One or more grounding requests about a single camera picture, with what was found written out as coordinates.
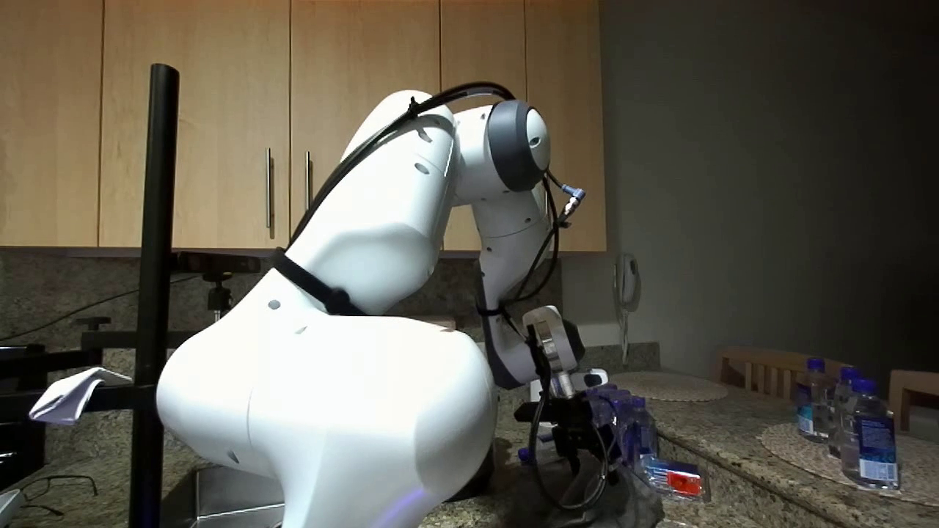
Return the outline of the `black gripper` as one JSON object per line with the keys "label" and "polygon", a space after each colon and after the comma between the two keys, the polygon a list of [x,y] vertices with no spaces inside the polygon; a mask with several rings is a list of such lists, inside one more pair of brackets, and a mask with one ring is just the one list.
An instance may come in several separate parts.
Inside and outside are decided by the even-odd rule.
{"label": "black gripper", "polygon": [[593,387],[573,400],[548,396],[534,406],[534,428],[548,428],[548,443],[569,465],[578,468],[582,454],[615,465],[620,450],[622,400],[610,387]]}

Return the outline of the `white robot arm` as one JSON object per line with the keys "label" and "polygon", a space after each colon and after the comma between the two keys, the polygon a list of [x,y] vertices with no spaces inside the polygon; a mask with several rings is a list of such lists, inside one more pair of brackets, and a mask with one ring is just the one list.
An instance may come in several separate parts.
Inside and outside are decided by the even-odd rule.
{"label": "white robot arm", "polygon": [[[563,226],[547,176],[548,126],[524,99],[452,113],[441,95],[389,95],[292,248],[170,356],[161,424],[277,482],[283,528],[416,528],[485,465],[497,391],[587,391],[557,309],[509,316]],[[431,280],[459,205],[482,240],[482,338],[394,312]]]}

